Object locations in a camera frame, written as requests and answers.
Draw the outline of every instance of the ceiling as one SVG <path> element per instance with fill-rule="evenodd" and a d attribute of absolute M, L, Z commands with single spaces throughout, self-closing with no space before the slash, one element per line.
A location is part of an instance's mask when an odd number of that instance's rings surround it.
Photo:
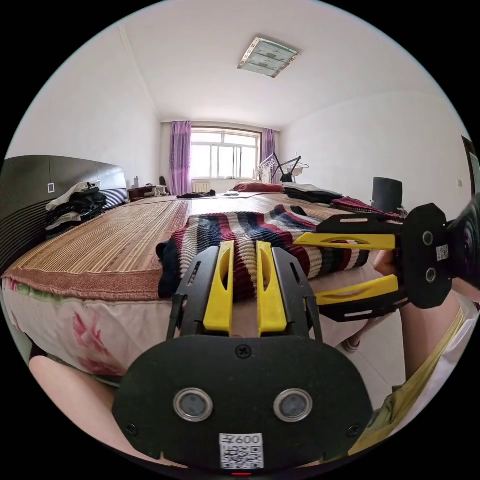
<path fill-rule="evenodd" d="M 443 94 L 393 40 L 316 0 L 167 0 L 118 26 L 162 122 L 235 122 L 281 131 L 359 97 Z M 255 37 L 302 55 L 275 79 L 238 70 Z"/>

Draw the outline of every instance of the ceiling light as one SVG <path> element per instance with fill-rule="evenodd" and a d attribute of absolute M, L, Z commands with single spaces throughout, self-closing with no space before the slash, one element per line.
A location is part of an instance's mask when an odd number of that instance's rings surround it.
<path fill-rule="evenodd" d="M 299 52 L 287 46 L 257 37 L 248 47 L 237 68 L 274 79 L 299 55 Z"/>

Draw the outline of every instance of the radiator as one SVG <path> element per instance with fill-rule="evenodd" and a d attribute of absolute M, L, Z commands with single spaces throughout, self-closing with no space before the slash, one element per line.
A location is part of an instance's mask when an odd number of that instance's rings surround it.
<path fill-rule="evenodd" d="M 194 194 L 207 194 L 210 190 L 210 182 L 208 181 L 195 181 L 191 184 L 191 191 Z"/>

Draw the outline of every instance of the black chair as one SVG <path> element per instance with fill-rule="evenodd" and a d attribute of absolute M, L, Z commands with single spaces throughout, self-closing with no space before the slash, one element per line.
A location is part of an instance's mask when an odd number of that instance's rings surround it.
<path fill-rule="evenodd" d="M 371 206 L 382 212 L 399 214 L 403 200 L 403 184 L 391 178 L 373 177 Z"/>
<path fill-rule="evenodd" d="M 160 177 L 159 184 L 160 184 L 161 187 L 166 187 L 167 186 L 167 182 L 165 181 L 164 176 Z M 171 195 L 170 190 L 168 188 L 165 188 L 165 191 L 166 191 L 167 195 Z"/>

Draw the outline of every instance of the striped sweater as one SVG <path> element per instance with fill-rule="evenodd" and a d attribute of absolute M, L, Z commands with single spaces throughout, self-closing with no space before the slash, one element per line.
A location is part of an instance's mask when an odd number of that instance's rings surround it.
<path fill-rule="evenodd" d="M 295 245 L 304 232 L 315 232 L 321 220 L 308 217 L 299 206 L 277 205 L 268 213 L 230 212 L 192 215 L 156 252 L 163 266 L 158 285 L 161 299 L 171 298 L 194 257 L 203 250 L 235 241 L 233 299 L 256 296 L 257 241 L 269 242 L 296 257 L 308 279 L 362 267 L 368 250 Z"/>

